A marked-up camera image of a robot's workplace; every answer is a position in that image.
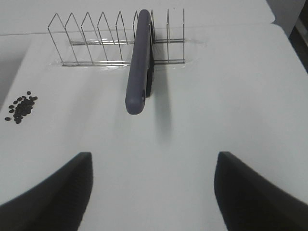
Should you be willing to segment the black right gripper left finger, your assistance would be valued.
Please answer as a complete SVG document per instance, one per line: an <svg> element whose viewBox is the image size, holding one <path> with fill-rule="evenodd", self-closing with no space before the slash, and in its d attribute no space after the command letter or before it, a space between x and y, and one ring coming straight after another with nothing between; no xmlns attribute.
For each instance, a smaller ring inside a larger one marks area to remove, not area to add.
<svg viewBox="0 0 308 231"><path fill-rule="evenodd" d="M81 152L35 187L1 204L0 229L76 231L92 187L92 154Z"/></svg>

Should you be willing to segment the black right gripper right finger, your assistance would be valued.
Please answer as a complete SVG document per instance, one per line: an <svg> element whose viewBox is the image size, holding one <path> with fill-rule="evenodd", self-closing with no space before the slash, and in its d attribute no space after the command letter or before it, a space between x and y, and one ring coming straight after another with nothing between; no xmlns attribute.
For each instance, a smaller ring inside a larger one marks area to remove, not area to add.
<svg viewBox="0 0 308 231"><path fill-rule="evenodd" d="M229 231L306 231L308 205L281 190L230 152L219 152L216 201Z"/></svg>

